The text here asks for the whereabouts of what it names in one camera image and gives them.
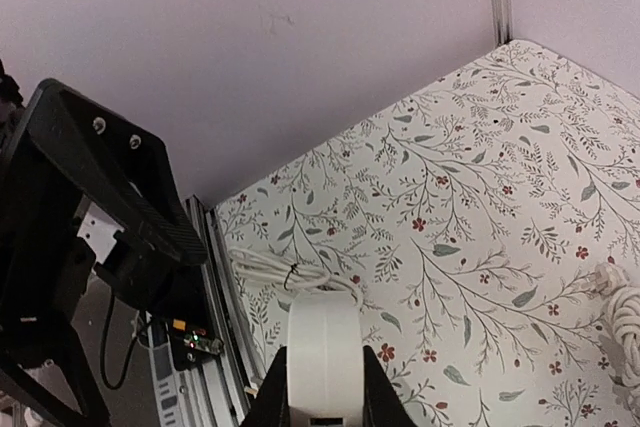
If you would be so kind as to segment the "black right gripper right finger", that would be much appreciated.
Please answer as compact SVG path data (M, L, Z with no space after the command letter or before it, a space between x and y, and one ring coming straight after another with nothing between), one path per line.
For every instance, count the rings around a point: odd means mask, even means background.
M363 347L366 427L416 427L370 346Z

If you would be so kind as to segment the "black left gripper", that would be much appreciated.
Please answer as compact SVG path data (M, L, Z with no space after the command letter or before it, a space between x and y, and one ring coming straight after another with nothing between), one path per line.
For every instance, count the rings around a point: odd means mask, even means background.
M72 319L91 273L165 322L208 328L207 252L164 142L49 78L1 77L1 390L56 426L106 426Z

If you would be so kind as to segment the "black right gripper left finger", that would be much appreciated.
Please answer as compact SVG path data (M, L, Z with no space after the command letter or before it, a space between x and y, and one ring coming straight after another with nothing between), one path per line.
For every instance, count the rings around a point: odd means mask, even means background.
M289 427L287 348L274 357L241 427Z

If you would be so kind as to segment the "white plug adapter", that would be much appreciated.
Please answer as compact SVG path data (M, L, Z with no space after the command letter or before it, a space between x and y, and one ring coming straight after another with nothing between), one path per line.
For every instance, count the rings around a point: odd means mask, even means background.
M287 405L293 426L364 423L364 353L346 292L301 294L288 316Z

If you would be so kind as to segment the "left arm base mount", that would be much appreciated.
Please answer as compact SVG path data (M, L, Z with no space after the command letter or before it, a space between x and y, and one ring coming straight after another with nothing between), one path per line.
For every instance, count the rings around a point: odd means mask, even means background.
M167 323L167 334L174 368L184 371L219 356L224 342L205 329L184 320L172 319Z

